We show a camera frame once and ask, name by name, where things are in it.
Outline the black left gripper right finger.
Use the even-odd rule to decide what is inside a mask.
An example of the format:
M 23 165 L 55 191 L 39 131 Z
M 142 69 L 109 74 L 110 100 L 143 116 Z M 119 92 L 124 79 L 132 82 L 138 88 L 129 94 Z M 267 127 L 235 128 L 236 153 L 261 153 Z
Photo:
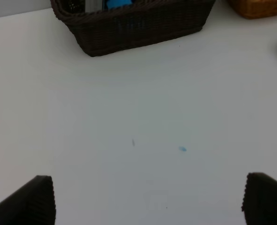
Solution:
M 249 173 L 241 210 L 247 225 L 277 225 L 277 180 L 262 172 Z

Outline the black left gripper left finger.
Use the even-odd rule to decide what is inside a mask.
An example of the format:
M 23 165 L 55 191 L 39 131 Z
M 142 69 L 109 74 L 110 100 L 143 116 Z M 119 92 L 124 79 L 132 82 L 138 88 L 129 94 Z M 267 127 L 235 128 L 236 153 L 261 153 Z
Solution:
M 0 225 L 53 225 L 55 221 L 51 176 L 35 176 L 0 202 Z

